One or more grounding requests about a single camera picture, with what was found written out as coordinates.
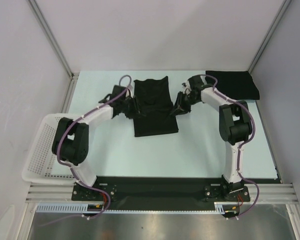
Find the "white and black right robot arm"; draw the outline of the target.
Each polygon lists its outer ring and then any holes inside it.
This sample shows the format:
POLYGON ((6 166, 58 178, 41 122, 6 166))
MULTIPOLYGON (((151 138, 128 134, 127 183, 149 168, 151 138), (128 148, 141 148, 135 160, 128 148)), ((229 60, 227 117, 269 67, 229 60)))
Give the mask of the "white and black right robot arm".
POLYGON ((225 169, 221 175, 221 196, 232 201, 244 189, 242 161, 244 146, 252 141, 256 124, 244 100, 234 100, 221 93, 217 78, 207 74, 190 77, 178 92, 171 115, 184 115, 199 102, 208 104, 219 113, 219 134, 225 142, 225 169))

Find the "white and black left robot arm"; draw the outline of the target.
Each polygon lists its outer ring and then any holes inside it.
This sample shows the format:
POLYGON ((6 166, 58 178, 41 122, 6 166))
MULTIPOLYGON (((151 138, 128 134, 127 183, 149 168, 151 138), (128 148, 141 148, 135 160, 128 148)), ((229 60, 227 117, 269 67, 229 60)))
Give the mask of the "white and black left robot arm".
POLYGON ((97 176, 88 163, 96 129, 119 114, 134 119, 141 116, 142 111, 140 101, 129 87, 115 85, 112 93, 89 112, 75 117, 64 114, 58 121, 51 151, 57 162, 68 167, 76 182, 84 186, 83 194, 90 200, 97 199, 101 193, 95 184, 97 176))

